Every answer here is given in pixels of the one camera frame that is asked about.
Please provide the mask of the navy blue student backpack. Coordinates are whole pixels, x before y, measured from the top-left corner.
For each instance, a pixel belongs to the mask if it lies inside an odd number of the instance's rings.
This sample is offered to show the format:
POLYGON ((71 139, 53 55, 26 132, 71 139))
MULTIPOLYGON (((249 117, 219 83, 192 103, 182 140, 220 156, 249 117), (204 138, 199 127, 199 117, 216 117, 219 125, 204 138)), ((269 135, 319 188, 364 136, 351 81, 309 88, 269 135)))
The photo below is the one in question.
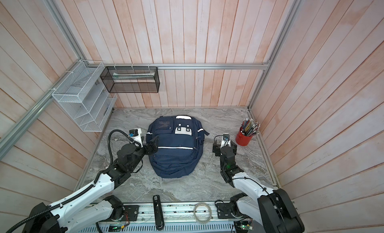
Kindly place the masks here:
POLYGON ((146 141, 158 139, 158 151, 149 156, 155 173, 163 179, 188 176, 203 155, 209 133, 188 115, 161 116, 149 125, 146 141))

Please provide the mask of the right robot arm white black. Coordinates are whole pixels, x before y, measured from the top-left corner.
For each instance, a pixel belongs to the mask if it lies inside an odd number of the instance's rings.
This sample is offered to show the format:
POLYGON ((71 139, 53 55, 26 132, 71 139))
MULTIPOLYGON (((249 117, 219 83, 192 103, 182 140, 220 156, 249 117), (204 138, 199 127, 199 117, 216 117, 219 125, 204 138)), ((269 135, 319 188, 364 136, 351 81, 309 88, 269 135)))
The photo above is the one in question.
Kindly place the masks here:
POLYGON ((235 217, 248 216, 263 226, 266 233, 303 233, 305 226, 287 192, 268 188, 236 164, 237 145, 222 141, 213 144, 220 158, 221 176, 241 191, 231 198, 227 208, 235 217))

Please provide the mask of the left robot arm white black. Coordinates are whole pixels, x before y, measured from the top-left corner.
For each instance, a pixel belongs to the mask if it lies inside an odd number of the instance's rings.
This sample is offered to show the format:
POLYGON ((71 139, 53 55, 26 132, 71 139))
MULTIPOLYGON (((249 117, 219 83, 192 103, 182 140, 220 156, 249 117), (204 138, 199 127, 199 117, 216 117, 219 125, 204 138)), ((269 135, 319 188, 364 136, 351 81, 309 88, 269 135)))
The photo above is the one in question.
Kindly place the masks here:
POLYGON ((16 223, 8 232, 13 233, 22 227, 25 233, 76 233, 109 218, 123 218, 124 204, 115 196, 105 198, 94 207, 90 204, 139 172, 137 166, 143 157, 158 151, 159 139, 154 137, 142 144, 140 135, 131 137, 130 133, 119 132, 130 142, 118 151, 117 159, 111 159, 108 168, 99 171, 92 182, 71 195, 48 206, 43 203, 35 206, 28 218, 16 223))

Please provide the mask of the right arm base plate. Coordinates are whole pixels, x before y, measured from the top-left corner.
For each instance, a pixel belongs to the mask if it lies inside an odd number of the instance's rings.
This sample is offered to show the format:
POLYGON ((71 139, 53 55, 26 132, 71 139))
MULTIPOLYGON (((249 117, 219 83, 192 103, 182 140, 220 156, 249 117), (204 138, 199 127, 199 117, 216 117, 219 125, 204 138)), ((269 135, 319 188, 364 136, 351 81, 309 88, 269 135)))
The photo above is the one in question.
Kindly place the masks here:
POLYGON ((216 201, 215 206, 219 219, 235 219, 239 218, 241 214, 237 212, 233 203, 224 203, 223 201, 216 201))

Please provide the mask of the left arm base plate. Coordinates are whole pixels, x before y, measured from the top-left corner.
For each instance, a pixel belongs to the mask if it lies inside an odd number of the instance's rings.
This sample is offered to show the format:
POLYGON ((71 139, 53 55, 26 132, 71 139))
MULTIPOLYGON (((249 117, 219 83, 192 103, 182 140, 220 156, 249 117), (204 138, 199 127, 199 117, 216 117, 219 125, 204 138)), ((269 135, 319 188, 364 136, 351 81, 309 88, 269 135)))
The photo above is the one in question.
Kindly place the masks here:
POLYGON ((124 205, 117 207, 112 214, 103 222, 135 222, 139 215, 139 205, 124 205))

